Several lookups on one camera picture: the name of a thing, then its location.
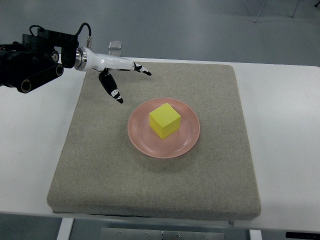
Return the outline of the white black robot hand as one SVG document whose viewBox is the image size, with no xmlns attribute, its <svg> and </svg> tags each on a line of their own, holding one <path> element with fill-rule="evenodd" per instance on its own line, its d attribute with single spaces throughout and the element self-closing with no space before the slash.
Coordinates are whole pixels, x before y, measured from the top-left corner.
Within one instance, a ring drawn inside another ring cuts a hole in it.
<svg viewBox="0 0 320 240">
<path fill-rule="evenodd" d="M 74 68 L 81 72 L 95 70 L 104 90 L 117 102 L 124 102 L 118 86 L 110 71 L 136 71 L 151 76 L 152 73 L 144 66 L 124 57 L 94 53 L 89 48 L 79 47 L 76 50 Z"/>
</svg>

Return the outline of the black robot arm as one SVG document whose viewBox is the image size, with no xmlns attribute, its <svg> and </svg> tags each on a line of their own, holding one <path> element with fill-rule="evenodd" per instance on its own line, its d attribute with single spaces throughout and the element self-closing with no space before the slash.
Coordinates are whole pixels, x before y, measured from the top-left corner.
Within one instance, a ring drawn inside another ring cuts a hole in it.
<svg viewBox="0 0 320 240">
<path fill-rule="evenodd" d="M 30 34 L 22 35 L 22 42 L 0 45 L 0 85 L 29 93 L 62 76 L 81 62 L 78 53 L 83 27 L 88 28 L 86 46 L 91 47 L 92 31 L 88 23 L 80 25 L 76 34 L 29 27 Z"/>
</svg>

